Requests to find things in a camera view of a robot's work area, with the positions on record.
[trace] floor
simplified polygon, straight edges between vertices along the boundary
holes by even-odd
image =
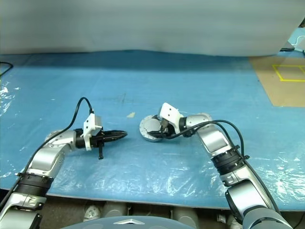
[[[94,203],[102,211],[103,201],[89,201],[83,199],[49,197],[41,214],[43,219],[41,229],[57,229],[68,225],[82,222],[86,206]],[[170,206],[156,206],[144,204],[131,204],[130,211],[133,215],[150,215],[159,217],[170,217]],[[216,215],[222,214],[227,217],[227,210],[197,209],[200,229],[228,229],[229,226],[216,221]],[[283,217],[295,226],[302,216],[302,212],[283,212]],[[305,219],[297,229],[305,228]]]

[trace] round metal disc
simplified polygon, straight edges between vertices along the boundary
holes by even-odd
[[[156,138],[148,134],[150,131],[159,131],[160,130],[160,121],[153,118],[153,115],[147,116],[140,122],[140,133],[148,141],[158,142],[162,138]]]

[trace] robotic arm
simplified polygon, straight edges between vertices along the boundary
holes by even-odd
[[[71,126],[75,120],[80,99]],[[115,141],[127,135],[125,131],[103,131],[101,118],[90,109],[83,129],[51,132],[44,144],[22,173],[15,186],[1,202],[0,228],[37,229],[42,216],[37,212],[46,202],[46,194],[57,176],[65,154],[77,148],[99,149],[99,159],[103,159],[102,147],[105,142]]]
[[[172,139],[180,135],[191,137],[197,133],[220,179],[228,187],[225,197],[243,228],[291,229],[284,218],[274,211],[277,206],[269,191],[219,122],[227,121],[212,121],[208,114],[183,117],[176,108],[164,103],[158,115],[148,116],[141,121],[140,132],[149,141]],[[225,134],[216,128],[217,125],[222,127]]]

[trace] blue table surface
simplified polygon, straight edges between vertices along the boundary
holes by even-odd
[[[226,188],[197,137],[152,143],[140,135],[140,121],[168,102],[185,116],[206,112],[235,123],[249,162],[279,208],[305,209],[305,110],[272,106],[248,58],[122,51],[0,60],[15,65],[1,78],[1,188],[11,187],[14,173],[46,135],[68,125],[86,96],[105,130],[128,136],[106,143],[104,160],[97,149],[67,154],[50,194],[228,208]],[[73,128],[81,128],[87,115],[83,104]]]

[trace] cardboard sheet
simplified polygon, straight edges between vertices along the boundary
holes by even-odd
[[[250,62],[274,106],[305,107],[305,58],[251,57]]]

